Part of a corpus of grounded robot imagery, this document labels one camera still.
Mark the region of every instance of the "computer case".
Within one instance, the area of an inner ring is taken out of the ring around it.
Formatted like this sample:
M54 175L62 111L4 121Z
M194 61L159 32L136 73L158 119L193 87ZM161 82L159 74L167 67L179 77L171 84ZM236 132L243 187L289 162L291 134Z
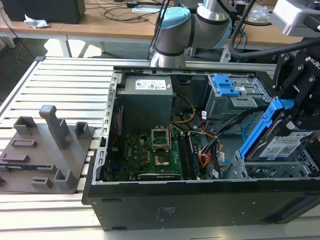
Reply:
M84 0L2 0L11 21L32 19L65 24L78 24L85 14Z
M265 90L269 93L271 91L267 84L264 84L271 81L265 72L262 74L262 72L254 71L224 70L222 73L227 74L230 79L259 79L259 82L265 86ZM115 135L113 131L118 132L118 141L119 138L123 138L124 143L129 142L125 129L117 131L112 127L113 122L117 123L116 126L121 125L120 114L123 109L126 109L125 103L118 102L119 97L117 96L119 89L126 85L126 80L137 81L136 79L140 79L140 76L146 79L147 76L152 77L151 79L170 76L171 84L167 85L168 89L173 87L174 93L181 93L187 99L192 99L195 108L205 109L208 95L212 92L212 89L209 88L210 78L208 76L214 74L221 74L221 71L115 68L111 78L98 149L90 161L82 198L83 204L92 205L104 231L285 224L320 204L320 177L317 174L319 168L310 166L311 157L308 159L303 157L299 159L299 162L305 170L311 170L312 174L298 177L285 174L277 178L271 175L261 176L259 169L262 168L256 167L254 171L261 177L255 178L250 175L251 177L216 179L208 175L207 179L197 177L196 179L141 181L139 178L131 177L128 180L109 180L109 177L106 176L109 172L106 172L106 169L119 167L108 165L108 156L113 154L110 147L110 143L113 142L112 136ZM203 90L193 92L193 84L203 86ZM197 98L203 99L202 106L197 103L201 102ZM185 109L184 106L177 104L178 99L174 97L172 111ZM230 164L232 167L237 161L237 158L232 156L243 141L241 135L237 137L237 135L226 134L224 137L221 138L224 145L222 149L225 152L225 159L232 159ZM138 141L136 143L132 144L134 150L140 145ZM248 169L241 168L241 170L248 172Z

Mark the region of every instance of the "blue cable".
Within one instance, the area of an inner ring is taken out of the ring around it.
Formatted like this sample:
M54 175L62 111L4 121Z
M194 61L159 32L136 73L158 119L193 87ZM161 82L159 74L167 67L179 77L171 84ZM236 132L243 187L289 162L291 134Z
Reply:
M245 125L245 127L243 128L243 130L242 130L242 139L243 139L244 142L247 140L246 132L247 132L248 127L249 127L251 124L256 124L256 123L257 123L256 121L250 121L250 122L248 122L248 124Z
M247 39L246 39L246 35L245 33L242 31L242 37L243 37L243 48L242 48L242 53L244 52L246 46L247 46Z

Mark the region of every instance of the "desk leg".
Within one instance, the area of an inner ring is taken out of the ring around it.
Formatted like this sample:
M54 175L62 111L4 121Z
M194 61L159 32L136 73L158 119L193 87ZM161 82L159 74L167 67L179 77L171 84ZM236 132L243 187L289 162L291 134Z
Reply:
M9 46L9 48L14 49L16 47L12 37L3 36L2 38L5 41L5 43Z
M105 42L104 41L100 41L100 50L101 50L101 53L105 53L106 50L105 50Z
M60 39L59 42L60 42L63 56L65 58L72 58L72 54L70 51L70 46L69 46L68 40Z
M230 56L231 56L231 54L229 52L229 45L225 44L223 46L223 51L222 51L222 55L220 58L220 63L228 63L230 60Z

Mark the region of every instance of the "gray plastic holder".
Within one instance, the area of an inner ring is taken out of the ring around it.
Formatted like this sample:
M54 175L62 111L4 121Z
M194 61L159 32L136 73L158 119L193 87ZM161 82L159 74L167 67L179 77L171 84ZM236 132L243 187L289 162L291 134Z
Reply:
M72 194L82 172L94 127L86 122L68 126L44 105L39 114L47 124L21 116L17 133L0 155L0 192Z

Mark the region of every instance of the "floor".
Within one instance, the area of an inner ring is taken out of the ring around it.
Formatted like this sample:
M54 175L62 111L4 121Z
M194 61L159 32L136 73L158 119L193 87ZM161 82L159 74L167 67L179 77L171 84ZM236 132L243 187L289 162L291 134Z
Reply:
M62 57L59 42L55 39L21 39L33 56ZM20 40L15 39L16 47L7 47L0 50L0 104L10 94L16 83L24 75L33 62L33 57L26 51ZM111 58L111 59L146 59L148 44L106 42L105 53L101 53L98 42L84 42L70 40L72 56L79 58ZM212 61L220 60L221 50L202 50L196 57L185 56L187 61Z

